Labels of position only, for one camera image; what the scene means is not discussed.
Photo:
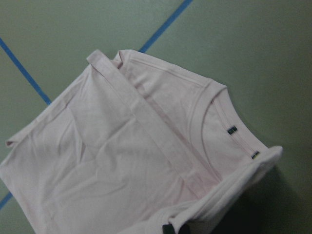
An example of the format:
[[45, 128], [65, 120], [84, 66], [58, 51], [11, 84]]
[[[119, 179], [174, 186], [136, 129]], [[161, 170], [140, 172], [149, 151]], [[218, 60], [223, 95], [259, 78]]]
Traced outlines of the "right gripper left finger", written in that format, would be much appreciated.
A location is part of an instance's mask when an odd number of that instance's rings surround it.
[[175, 230], [172, 224], [164, 224], [162, 226], [163, 234], [175, 234]]

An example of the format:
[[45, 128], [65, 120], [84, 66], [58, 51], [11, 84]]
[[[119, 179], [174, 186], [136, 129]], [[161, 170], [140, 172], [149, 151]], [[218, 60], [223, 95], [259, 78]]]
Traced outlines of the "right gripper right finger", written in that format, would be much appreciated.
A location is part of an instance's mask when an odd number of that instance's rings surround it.
[[178, 234], [191, 234], [190, 226], [188, 224], [183, 224], [180, 227]]

